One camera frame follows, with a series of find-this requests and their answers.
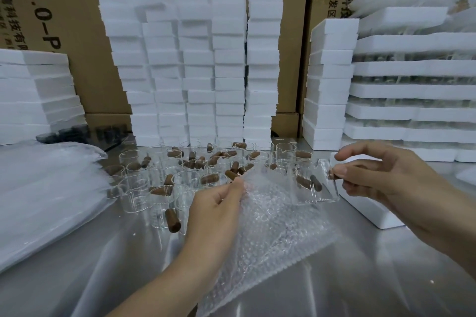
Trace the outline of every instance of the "bubble wrap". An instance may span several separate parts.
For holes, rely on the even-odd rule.
[[[241,201],[238,234],[197,317],[210,315],[335,240],[335,230],[316,206],[295,204],[290,177],[254,167],[243,179],[247,195]]]

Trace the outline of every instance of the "stainless steel table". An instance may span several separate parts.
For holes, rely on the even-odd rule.
[[[310,150],[304,141],[299,148]],[[468,164],[431,166],[476,195],[476,187],[454,178]],[[406,227],[379,230],[342,199],[322,208],[339,231],[337,242],[214,316],[476,316],[476,283]],[[1,274],[0,316],[103,316],[163,271],[180,247],[177,234],[148,226],[146,213],[123,213],[115,203]]]

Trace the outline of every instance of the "fingernail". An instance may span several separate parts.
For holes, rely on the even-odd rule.
[[[334,174],[338,177],[345,177],[346,176],[346,173],[347,173],[347,167],[343,166],[342,164],[337,164],[333,169],[332,171],[334,172]]]

